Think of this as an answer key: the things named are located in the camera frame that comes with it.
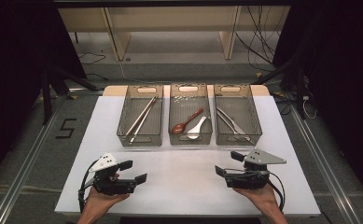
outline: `white table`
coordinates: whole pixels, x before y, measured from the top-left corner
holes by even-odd
[[[254,100],[263,131],[257,148],[286,159],[286,164],[268,165],[269,171],[278,175],[285,186],[285,215],[318,216],[320,211],[273,98],[254,96]],[[215,165],[243,169],[243,164],[233,160],[230,152],[235,150],[247,154],[252,147],[217,146],[215,133],[209,146],[171,146],[167,133],[170,104],[167,97],[163,104],[162,146],[123,147],[117,137],[123,101],[122,96],[99,97],[55,212],[65,215],[79,213],[77,191],[86,170],[104,153],[112,152],[118,162],[133,161],[131,169],[119,172],[120,178],[133,179],[147,173],[147,182],[137,186],[126,201],[113,206],[109,214],[123,217],[261,216],[245,197],[227,188],[225,180],[215,172]],[[210,106],[214,118],[212,98]],[[272,175],[271,181],[281,190]]]

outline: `floor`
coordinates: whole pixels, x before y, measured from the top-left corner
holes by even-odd
[[[122,62],[115,61],[106,34],[70,34],[83,63],[88,81],[98,87],[133,83],[203,81],[207,84],[253,82],[272,66],[247,50],[236,39],[231,60],[225,60],[218,33],[135,33]],[[239,33],[250,46],[251,32]],[[268,45],[275,49],[277,32],[269,33]],[[264,55],[261,43],[251,48]],[[266,83],[270,92],[289,99],[292,92],[281,92],[281,77]],[[0,223],[65,223],[77,217],[54,212],[63,184],[77,154],[100,91],[86,91],[67,81],[66,97],[52,93],[55,111],[42,125],[43,102],[32,105],[23,132],[0,166]],[[363,187],[342,156],[319,113],[307,104],[308,115],[301,120],[292,101],[274,98],[279,113],[299,157],[301,167],[322,210],[318,217],[288,217],[289,223],[363,223]],[[62,130],[65,122],[73,127],[72,136]],[[261,223],[269,223],[265,217]],[[242,218],[139,219],[137,223],[245,223]],[[127,223],[120,217],[104,217],[99,223]]]

